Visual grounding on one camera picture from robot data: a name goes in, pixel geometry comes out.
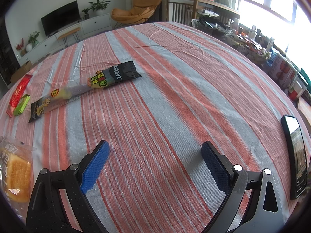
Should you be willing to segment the long black gummy candy packet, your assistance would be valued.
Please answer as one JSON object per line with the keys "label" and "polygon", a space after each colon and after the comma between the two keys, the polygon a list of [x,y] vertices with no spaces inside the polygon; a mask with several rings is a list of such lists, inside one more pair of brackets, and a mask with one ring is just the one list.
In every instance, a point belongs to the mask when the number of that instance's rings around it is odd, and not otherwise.
{"label": "long black gummy candy packet", "polygon": [[62,87],[55,88],[31,104],[29,123],[42,115],[68,104],[93,90],[101,90],[115,84],[140,78],[133,61],[123,62],[96,71],[87,77],[76,79]]}

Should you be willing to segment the black smartphone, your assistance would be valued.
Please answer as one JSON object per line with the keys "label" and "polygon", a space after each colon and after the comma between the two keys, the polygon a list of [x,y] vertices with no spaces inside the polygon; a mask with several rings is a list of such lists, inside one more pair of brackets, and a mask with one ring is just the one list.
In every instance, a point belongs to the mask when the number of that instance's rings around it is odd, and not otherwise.
{"label": "black smartphone", "polygon": [[296,117],[283,115],[284,130],[290,164],[290,199],[297,199],[307,187],[307,157],[303,134]]}

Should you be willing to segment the clear-wrapped bread slice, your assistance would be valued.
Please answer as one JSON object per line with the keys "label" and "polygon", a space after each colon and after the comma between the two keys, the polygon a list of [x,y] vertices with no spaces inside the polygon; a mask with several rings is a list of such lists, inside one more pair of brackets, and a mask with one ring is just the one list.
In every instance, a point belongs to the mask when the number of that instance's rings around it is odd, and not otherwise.
{"label": "clear-wrapped bread slice", "polygon": [[33,188],[34,151],[12,136],[1,137],[1,193],[21,220],[26,219]]}

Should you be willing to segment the green snack packet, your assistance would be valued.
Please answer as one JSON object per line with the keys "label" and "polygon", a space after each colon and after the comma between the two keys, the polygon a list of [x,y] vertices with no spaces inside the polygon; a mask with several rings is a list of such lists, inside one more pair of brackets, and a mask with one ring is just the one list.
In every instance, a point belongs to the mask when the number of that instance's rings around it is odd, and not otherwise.
{"label": "green snack packet", "polygon": [[22,98],[20,99],[19,103],[17,104],[16,108],[13,111],[13,115],[14,116],[21,115],[24,112],[24,110],[26,109],[27,104],[28,104],[30,98],[31,97],[28,94],[25,94],[25,95],[22,96]]}

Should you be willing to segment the red snack packet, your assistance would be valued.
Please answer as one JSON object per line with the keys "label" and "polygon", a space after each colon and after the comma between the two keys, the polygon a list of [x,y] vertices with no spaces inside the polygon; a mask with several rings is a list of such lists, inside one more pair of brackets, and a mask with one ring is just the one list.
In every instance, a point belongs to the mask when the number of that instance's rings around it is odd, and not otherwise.
{"label": "red snack packet", "polygon": [[15,90],[12,93],[12,96],[10,98],[6,113],[9,117],[13,116],[13,112],[16,108],[16,106],[19,103],[19,100],[21,99],[21,97],[23,96],[24,91],[26,90],[26,87],[29,83],[29,81],[31,80],[33,76],[26,74],[21,81],[19,82],[19,84],[16,86]]}

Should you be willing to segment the cardboard box on floor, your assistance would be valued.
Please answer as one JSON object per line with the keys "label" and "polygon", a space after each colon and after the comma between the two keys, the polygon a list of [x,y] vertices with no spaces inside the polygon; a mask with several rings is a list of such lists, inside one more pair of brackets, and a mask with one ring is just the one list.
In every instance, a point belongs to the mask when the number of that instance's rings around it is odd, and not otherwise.
{"label": "cardboard box on floor", "polygon": [[11,77],[11,83],[16,83],[19,79],[21,79],[27,72],[32,69],[33,65],[31,61],[26,62],[22,65]]}

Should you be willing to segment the red grey striped tablecloth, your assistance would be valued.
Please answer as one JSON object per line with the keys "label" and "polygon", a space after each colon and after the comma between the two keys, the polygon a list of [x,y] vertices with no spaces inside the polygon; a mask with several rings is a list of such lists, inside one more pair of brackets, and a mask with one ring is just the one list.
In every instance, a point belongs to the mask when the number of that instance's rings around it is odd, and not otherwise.
{"label": "red grey striped tablecloth", "polygon": [[32,123],[28,111],[7,115],[11,91],[1,99],[1,134],[35,148],[35,175],[65,170],[106,140],[110,155],[87,198],[109,232],[201,232],[225,197],[201,156],[210,141],[246,170],[269,168],[290,217],[297,202],[280,120],[298,111],[260,68],[207,34],[168,22],[106,32],[36,66],[26,93],[36,101],[126,61],[140,78]]}

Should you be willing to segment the green plant white vase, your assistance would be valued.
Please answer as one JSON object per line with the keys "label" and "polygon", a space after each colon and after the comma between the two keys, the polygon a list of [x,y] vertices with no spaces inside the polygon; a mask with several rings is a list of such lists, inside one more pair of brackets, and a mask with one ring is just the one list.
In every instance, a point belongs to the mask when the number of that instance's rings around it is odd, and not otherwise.
{"label": "green plant white vase", "polygon": [[26,52],[30,52],[33,47],[36,46],[36,44],[38,44],[38,36],[39,36],[39,32],[35,31],[32,34],[30,34],[29,38],[28,38],[28,44],[26,46]]}

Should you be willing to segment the small wooden side table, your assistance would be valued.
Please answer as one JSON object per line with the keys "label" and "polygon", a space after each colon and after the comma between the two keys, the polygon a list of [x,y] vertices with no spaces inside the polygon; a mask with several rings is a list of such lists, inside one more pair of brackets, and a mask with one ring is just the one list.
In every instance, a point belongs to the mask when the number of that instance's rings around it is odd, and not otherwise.
{"label": "small wooden side table", "polygon": [[68,39],[67,39],[69,36],[72,35],[77,43],[80,41],[79,34],[78,34],[78,32],[80,30],[81,30],[80,27],[76,27],[76,28],[74,28],[74,29],[72,29],[72,30],[62,34],[62,35],[59,35],[57,37],[57,40],[62,40],[63,44],[64,44],[64,47],[67,48],[69,46],[68,45]]}

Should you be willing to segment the white tv cabinet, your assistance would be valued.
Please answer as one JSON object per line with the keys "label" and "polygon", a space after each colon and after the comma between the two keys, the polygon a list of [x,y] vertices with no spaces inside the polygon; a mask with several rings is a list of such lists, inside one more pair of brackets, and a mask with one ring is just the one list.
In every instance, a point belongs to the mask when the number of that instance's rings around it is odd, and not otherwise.
{"label": "white tv cabinet", "polygon": [[92,17],[71,25],[56,34],[39,42],[29,52],[18,60],[20,65],[26,62],[37,62],[47,54],[55,53],[58,50],[67,48],[84,39],[106,32],[112,29],[111,17],[109,14]]}

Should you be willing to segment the black flat television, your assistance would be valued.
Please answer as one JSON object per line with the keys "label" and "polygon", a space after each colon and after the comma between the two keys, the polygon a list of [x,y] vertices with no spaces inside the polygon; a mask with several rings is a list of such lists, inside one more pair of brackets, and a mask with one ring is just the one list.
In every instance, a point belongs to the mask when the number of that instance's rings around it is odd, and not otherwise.
{"label": "black flat television", "polygon": [[78,2],[73,1],[45,15],[41,18],[41,22],[45,35],[49,36],[57,32],[60,28],[80,19]]}

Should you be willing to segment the small dark potted plant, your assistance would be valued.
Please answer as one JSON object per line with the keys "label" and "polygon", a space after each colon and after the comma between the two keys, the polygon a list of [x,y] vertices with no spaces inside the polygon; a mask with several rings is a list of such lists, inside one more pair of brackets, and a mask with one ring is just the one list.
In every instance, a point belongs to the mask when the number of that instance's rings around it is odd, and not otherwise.
{"label": "small dark potted plant", "polygon": [[89,8],[85,8],[82,10],[82,13],[83,13],[83,16],[84,16],[84,19],[87,20],[90,18],[89,16]]}

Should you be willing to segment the green potted plant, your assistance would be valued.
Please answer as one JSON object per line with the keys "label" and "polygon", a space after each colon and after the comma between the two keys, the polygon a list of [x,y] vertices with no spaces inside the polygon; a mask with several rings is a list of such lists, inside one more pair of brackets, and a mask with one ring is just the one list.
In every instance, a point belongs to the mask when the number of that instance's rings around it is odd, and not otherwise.
{"label": "green potted plant", "polygon": [[96,16],[100,16],[104,14],[107,6],[111,3],[109,0],[96,0],[95,2],[89,2],[90,9],[96,14]]}

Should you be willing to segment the wooden railing bench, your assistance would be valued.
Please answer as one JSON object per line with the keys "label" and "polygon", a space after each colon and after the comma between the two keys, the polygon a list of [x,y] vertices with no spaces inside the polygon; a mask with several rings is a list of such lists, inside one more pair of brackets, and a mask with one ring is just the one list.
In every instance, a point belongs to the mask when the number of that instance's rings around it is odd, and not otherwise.
{"label": "wooden railing bench", "polygon": [[237,18],[240,19],[240,12],[227,5],[210,0],[166,0],[167,21],[177,22],[190,26],[192,19],[198,19],[201,15],[214,12],[218,15],[219,21],[230,25]]}

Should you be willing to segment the orange lounge chair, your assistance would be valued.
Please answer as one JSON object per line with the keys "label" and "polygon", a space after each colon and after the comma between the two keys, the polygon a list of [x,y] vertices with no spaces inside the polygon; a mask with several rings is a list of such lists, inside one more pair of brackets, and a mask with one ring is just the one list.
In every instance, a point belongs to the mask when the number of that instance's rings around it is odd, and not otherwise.
{"label": "orange lounge chair", "polygon": [[119,24],[138,25],[153,16],[162,0],[132,0],[130,10],[113,9],[111,18]]}

